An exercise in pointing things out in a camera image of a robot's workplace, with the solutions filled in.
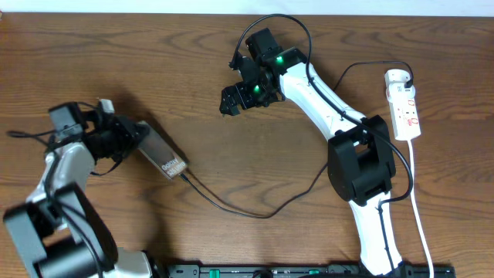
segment wood grain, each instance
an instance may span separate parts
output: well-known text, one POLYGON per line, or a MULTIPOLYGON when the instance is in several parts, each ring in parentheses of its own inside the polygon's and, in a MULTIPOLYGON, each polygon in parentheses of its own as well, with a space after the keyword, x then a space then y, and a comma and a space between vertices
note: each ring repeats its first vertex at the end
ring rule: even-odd
MULTIPOLYGON (((255 16, 7 14, 0 22, 0 131, 50 128, 58 103, 110 98, 117 112, 150 115, 191 161, 210 190, 244 210, 268 213, 305 190, 327 159, 327 146, 294 104, 222 117, 219 97, 239 81, 228 67, 234 45, 255 16)), ((494 273, 494 20, 303 16, 313 63, 332 86, 354 62, 401 59, 415 73, 422 135, 415 141, 416 192, 435 263, 458 277, 494 273)), ((282 46, 306 49, 301 30, 269 20, 282 46)), ((343 100, 388 123, 383 74, 352 69, 343 100)), ((406 145, 396 142, 403 152, 406 145)), ((0 210, 22 202, 44 169, 34 141, 0 136, 0 210)), ((104 170, 109 161, 97 168, 104 170)), ((405 190, 400 165, 394 194, 405 190)), ((140 154, 114 173, 91 177, 87 195, 119 246, 149 249, 164 262, 328 263, 358 260, 360 243, 347 203, 326 174, 314 191, 270 220, 220 212, 180 180, 167 181, 140 154)), ((424 263, 410 202, 392 205, 401 255, 424 263)), ((25 276, 0 229, 0 277, 25 276)))

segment wooden table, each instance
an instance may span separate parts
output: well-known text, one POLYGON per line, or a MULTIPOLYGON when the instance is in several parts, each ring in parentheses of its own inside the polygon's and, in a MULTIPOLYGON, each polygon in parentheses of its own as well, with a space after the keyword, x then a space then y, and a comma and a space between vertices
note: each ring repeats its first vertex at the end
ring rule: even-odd
MULTIPOLYGON (((242 30, 257 18, 6 14, 0 22, 0 130, 45 131, 51 128, 48 108, 109 98, 119 114, 154 118, 185 152, 191 171, 227 203, 269 213, 309 186, 327 159, 327 143, 290 101, 237 117, 218 112, 222 89, 240 81, 227 62, 242 30)), ((494 20, 300 18, 313 35, 313 64, 330 86, 354 62, 411 64, 422 129, 414 141, 415 187, 432 259, 451 263, 458 277, 494 275, 494 20)), ((294 23, 272 19, 256 29, 266 26, 285 48, 306 51, 294 23)), ((388 69, 352 69, 338 94, 389 125, 388 69)), ((406 144, 396 144, 407 153, 406 144)), ((42 153, 35 141, 0 136, 2 213, 37 185, 42 153)), ((400 195, 406 175, 396 163, 393 194, 400 195)), ((102 161, 97 170, 110 166, 102 161)), ((312 193, 269 220, 220 212, 182 180, 166 180, 138 153, 111 175, 89 178, 86 193, 118 246, 149 249, 165 263, 359 260, 354 217, 326 173, 312 193)), ((409 199, 391 211, 401 255, 424 263, 409 199)), ((24 276, 5 229, 0 249, 0 276, 24 276)))

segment white cord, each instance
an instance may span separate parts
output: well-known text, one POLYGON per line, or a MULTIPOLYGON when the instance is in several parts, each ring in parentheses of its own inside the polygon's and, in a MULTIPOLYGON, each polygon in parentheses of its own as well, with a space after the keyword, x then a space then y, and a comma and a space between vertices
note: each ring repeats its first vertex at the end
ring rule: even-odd
MULTIPOLYGON (((414 177, 415 183, 415 165, 414 165, 414 148, 411 144, 411 140, 407 140, 408 150, 410 151, 410 168, 411 175, 414 177)), ((434 278, 434 267, 432 265, 431 253, 427 247, 427 242, 425 241, 424 230, 422 229, 422 223, 420 222, 420 215, 418 214, 417 202, 415 201, 415 186, 411 190, 411 207, 414 209, 415 221, 417 222, 418 233, 420 234, 420 240, 422 241, 422 246, 424 246, 425 257, 427 258, 427 264, 429 266, 429 277, 434 278)))

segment white power strip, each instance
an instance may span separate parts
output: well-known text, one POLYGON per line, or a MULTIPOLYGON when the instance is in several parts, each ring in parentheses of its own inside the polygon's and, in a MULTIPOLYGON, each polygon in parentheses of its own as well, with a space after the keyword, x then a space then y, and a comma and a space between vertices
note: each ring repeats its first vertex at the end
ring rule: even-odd
MULTIPOLYGON (((411 143, 413 138, 421 134, 418 123, 417 107, 415 105, 415 87, 405 87, 405 83, 410 80, 410 74, 402 69, 390 69, 384 75, 386 81, 386 98, 389 101, 391 119, 393 121, 394 138, 399 141, 408 142, 410 151, 411 174, 415 175, 414 150, 411 143)), ((429 278, 434 278, 434 267, 432 265, 431 253, 425 240, 424 230, 418 214, 417 202, 415 201, 415 190, 412 189, 411 206, 414 210, 415 221, 417 222, 418 233, 424 246, 425 257, 429 268, 429 278)))

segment white wall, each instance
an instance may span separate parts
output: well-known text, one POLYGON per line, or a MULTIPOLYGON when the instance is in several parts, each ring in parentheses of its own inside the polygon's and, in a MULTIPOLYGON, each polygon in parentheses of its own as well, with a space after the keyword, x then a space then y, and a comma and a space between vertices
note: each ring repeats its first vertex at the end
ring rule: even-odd
POLYGON ((494 16, 494 0, 0 0, 3 12, 494 16))

